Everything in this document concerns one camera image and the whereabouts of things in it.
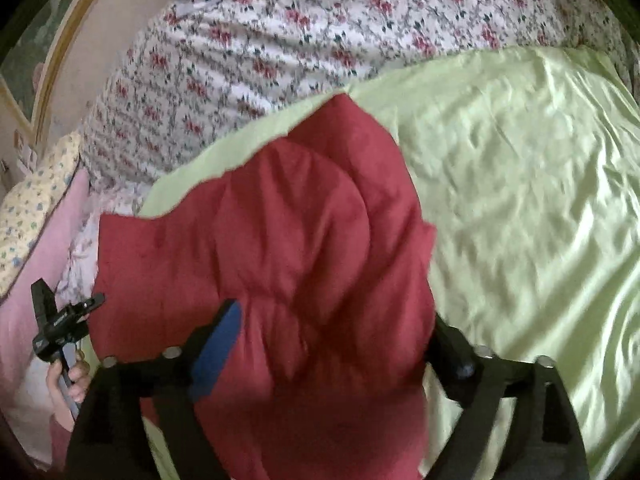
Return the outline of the person's left hand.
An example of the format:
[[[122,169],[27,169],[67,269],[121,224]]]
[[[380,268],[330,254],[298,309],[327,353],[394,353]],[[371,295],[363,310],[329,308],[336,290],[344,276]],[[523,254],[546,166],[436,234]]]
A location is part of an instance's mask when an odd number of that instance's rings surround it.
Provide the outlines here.
[[[55,361],[49,365],[46,377],[46,384],[53,406],[53,416],[55,421],[66,431],[72,431],[75,426],[70,406],[65,398],[81,404],[91,382],[90,366],[85,360],[81,351],[76,353],[76,363],[67,372],[70,378],[70,385],[66,387],[66,392],[60,387],[60,379],[63,375],[63,365],[60,361]]]

